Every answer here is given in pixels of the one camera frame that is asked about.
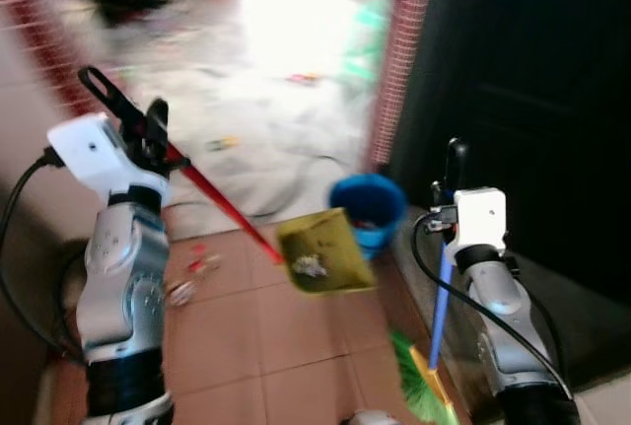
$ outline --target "dustpan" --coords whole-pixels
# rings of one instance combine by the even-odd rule
[[[292,283],[308,294],[347,293],[373,289],[377,279],[355,242],[343,208],[294,218],[276,232]],[[292,265],[316,255],[326,275],[297,273]]]

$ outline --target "red brick edge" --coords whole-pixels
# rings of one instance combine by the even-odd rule
[[[77,79],[80,50],[55,14],[53,0],[2,0],[13,16],[39,70],[69,115],[98,110],[97,102]]]
[[[394,0],[365,169],[386,164],[429,0]]]

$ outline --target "robotic arm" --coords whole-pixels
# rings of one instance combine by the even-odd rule
[[[506,196],[497,188],[458,189],[463,186],[465,153],[461,142],[450,142],[445,180],[433,185],[438,206],[432,208],[425,228],[445,233],[446,254],[463,275],[468,298],[482,307],[477,309],[484,314],[477,349],[491,390],[509,425],[579,424],[572,395],[532,322],[529,294],[504,257]],[[428,275],[437,280],[431,272]]]
[[[82,79],[108,82],[96,69],[83,72]],[[120,133],[104,113],[48,131],[70,172],[107,204],[86,249],[88,279],[77,305],[88,363],[84,423],[168,425],[174,405],[161,348],[169,244],[160,210],[169,197],[169,172],[179,167],[166,161],[168,107],[155,100],[145,116],[120,92],[102,96],[117,98]]]

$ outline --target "white floor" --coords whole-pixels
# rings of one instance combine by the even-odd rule
[[[140,107],[169,102],[170,138],[201,172],[246,214],[283,206],[257,223],[284,220],[324,209],[331,185],[360,168],[374,85],[339,77],[351,38],[367,38],[353,24],[367,1],[184,0],[118,30],[115,60]],[[309,72],[313,86],[287,81]],[[227,137],[238,144],[207,150]],[[185,204],[205,198],[182,176],[172,186],[175,238],[236,228],[212,205]]]

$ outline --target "broom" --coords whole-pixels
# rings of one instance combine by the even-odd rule
[[[441,256],[440,277],[445,282],[452,278],[452,266]],[[407,407],[420,420],[436,425],[458,425],[454,403],[447,395],[438,375],[438,358],[447,315],[449,293],[439,288],[432,322],[432,346],[429,361],[421,356],[414,344],[400,333],[390,334],[401,375],[401,388]]]

